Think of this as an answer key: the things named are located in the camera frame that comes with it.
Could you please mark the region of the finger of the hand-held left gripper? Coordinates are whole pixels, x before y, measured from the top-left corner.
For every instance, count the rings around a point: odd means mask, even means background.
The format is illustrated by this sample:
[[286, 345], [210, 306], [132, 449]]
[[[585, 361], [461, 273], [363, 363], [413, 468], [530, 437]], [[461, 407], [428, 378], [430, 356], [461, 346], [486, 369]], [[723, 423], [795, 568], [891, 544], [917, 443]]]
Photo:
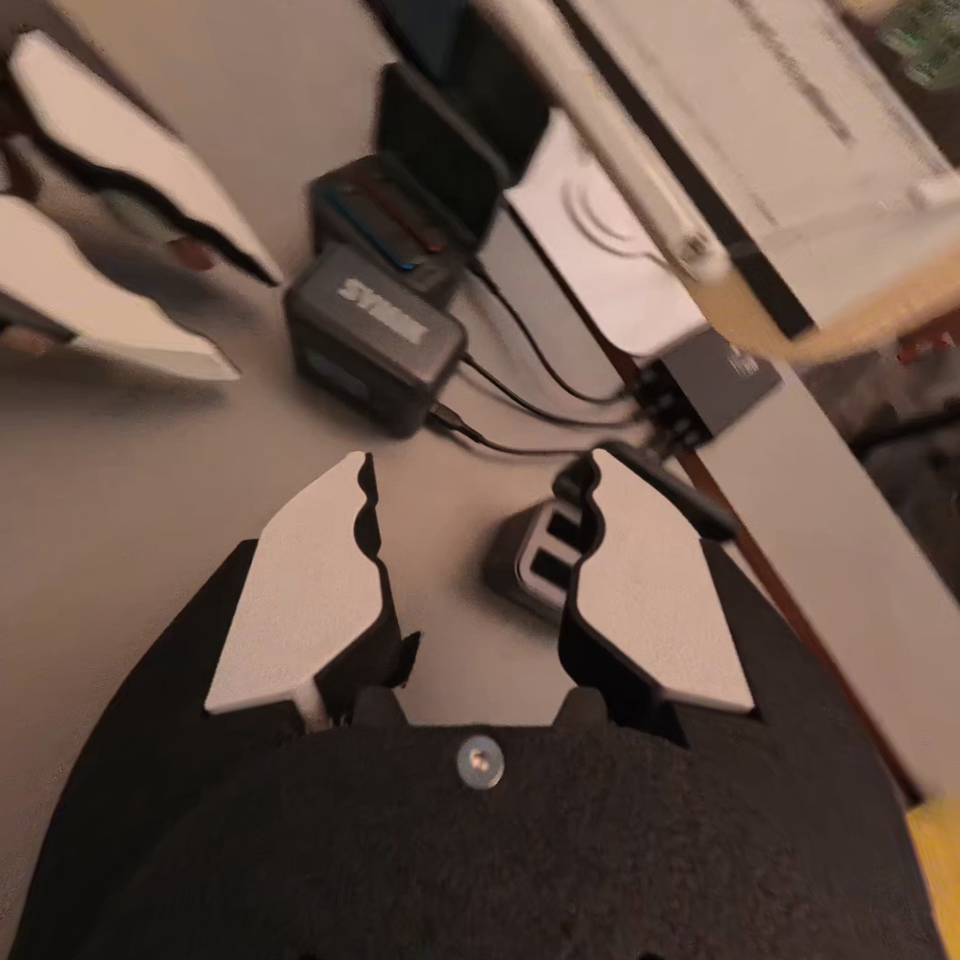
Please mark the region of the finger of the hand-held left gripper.
[[210, 339], [108, 279], [29, 202], [1, 201], [2, 321], [71, 349], [174, 378], [232, 382], [240, 371]]
[[91, 188], [140, 197], [183, 234], [271, 287], [283, 272], [209, 167], [177, 136], [42, 30], [7, 68], [39, 140]]

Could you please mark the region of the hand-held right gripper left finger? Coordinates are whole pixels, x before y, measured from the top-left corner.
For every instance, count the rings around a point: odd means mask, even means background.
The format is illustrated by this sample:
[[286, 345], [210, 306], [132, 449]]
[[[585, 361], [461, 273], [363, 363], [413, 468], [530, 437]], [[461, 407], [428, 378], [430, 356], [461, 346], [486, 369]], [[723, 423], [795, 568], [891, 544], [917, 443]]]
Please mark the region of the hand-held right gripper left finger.
[[368, 688], [404, 686], [422, 635], [403, 634], [380, 558], [374, 455], [352, 451], [266, 524], [204, 710], [287, 705], [308, 734], [348, 721]]

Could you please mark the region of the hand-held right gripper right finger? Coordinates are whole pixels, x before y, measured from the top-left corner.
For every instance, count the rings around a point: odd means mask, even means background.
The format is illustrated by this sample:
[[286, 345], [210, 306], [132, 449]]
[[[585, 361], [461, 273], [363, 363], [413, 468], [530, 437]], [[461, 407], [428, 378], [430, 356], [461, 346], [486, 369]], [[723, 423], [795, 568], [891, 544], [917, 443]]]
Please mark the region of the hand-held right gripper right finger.
[[749, 717], [755, 699], [710, 564], [731, 515], [635, 447], [595, 447], [558, 476], [581, 508], [560, 663], [618, 727], [687, 741], [693, 707]]

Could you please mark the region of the black battery charger case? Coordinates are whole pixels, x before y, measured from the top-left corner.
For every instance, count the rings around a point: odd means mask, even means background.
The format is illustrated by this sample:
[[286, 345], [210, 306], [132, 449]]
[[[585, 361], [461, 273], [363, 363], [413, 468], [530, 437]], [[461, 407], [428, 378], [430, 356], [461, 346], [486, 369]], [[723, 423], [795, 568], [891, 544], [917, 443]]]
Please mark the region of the black battery charger case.
[[462, 14], [445, 87], [504, 163], [509, 185], [518, 184], [544, 136], [550, 104], [515, 49], [473, 6]]
[[[378, 80], [372, 152], [306, 186], [310, 238], [318, 256], [331, 243], [353, 246], [432, 306], [449, 308], [468, 266], [498, 216], [508, 172], [485, 139], [407, 64], [385, 66]], [[320, 196], [321, 186], [385, 179], [420, 206], [444, 233], [446, 248], [398, 270]]]
[[574, 567], [591, 541], [584, 495], [594, 454], [602, 451], [664, 497], [703, 539], [725, 544], [738, 535], [729, 510], [669, 472], [649, 447], [601, 443], [558, 474], [551, 498], [501, 522], [483, 560], [482, 578], [493, 594], [553, 627], [561, 625]]
[[462, 322], [334, 242], [284, 294], [296, 371], [407, 439], [466, 355]]

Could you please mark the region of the blue striped black battery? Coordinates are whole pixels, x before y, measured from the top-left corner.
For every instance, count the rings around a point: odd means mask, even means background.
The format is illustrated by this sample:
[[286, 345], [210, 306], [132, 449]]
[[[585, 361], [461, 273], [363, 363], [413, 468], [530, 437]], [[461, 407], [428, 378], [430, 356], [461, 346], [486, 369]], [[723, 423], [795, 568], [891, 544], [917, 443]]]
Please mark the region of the blue striped black battery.
[[354, 185], [322, 185], [319, 196], [391, 266], [411, 272], [420, 265], [420, 248], [365, 190]]

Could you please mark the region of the black charging hub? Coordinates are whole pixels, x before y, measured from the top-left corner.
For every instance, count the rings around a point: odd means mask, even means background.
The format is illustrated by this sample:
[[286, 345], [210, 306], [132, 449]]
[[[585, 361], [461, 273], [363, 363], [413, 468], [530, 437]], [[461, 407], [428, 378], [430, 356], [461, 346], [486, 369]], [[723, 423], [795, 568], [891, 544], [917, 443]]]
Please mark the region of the black charging hub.
[[707, 327], [642, 366], [633, 393], [668, 445], [699, 450], [738, 424], [782, 382], [772, 364]]

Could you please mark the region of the red striped black battery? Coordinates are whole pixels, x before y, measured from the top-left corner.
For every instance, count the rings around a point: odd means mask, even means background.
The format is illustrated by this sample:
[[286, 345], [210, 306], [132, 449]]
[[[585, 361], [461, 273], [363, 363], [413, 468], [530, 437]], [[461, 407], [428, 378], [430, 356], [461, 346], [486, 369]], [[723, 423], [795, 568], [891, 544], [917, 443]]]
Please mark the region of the red striped black battery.
[[364, 180], [364, 187], [378, 208], [427, 254], [438, 255], [446, 249], [446, 235], [401, 186], [374, 177]]

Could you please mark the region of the wooden display board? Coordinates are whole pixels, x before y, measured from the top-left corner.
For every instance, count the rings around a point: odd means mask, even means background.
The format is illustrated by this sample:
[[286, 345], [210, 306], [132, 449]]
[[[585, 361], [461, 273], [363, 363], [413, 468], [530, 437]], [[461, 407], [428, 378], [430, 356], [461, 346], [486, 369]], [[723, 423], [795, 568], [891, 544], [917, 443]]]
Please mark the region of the wooden display board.
[[768, 359], [958, 307], [958, 151], [833, 2], [474, 2], [703, 318]]

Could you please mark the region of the dark flat tablet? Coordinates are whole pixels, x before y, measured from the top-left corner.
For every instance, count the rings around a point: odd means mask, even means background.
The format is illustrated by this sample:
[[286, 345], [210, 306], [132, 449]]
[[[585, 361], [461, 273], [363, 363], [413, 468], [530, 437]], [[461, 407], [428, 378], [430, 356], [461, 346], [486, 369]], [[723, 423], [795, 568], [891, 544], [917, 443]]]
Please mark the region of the dark flat tablet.
[[433, 82], [444, 81], [468, 1], [366, 1], [402, 59]]

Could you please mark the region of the white round stand disc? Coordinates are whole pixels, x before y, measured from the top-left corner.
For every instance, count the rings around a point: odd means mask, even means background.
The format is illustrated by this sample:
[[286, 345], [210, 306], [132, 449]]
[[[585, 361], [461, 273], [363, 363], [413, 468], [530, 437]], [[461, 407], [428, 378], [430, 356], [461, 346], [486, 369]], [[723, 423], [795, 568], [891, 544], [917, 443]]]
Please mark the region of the white round stand disc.
[[569, 219], [593, 246], [616, 258], [646, 259], [666, 268], [639, 218], [600, 169], [571, 174], [561, 195]]

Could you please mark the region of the white board ledge bar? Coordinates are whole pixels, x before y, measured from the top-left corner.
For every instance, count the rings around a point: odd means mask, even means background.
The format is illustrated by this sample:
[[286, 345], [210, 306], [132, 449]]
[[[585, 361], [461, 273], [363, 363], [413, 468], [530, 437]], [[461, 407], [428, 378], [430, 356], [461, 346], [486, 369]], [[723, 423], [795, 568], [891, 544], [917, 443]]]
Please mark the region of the white board ledge bar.
[[547, 1], [479, 1], [476, 6], [565, 111], [627, 207], [680, 276], [706, 285], [724, 282], [733, 270], [726, 247], [556, 6]]

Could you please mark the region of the paper instruction sheet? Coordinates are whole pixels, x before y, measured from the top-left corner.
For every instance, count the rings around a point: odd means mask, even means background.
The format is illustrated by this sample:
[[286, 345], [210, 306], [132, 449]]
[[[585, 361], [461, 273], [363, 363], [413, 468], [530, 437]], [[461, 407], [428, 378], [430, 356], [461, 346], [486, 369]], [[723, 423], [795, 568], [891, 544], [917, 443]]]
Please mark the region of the paper instruction sheet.
[[958, 91], [844, 2], [565, 2], [774, 324], [880, 336], [958, 307]]

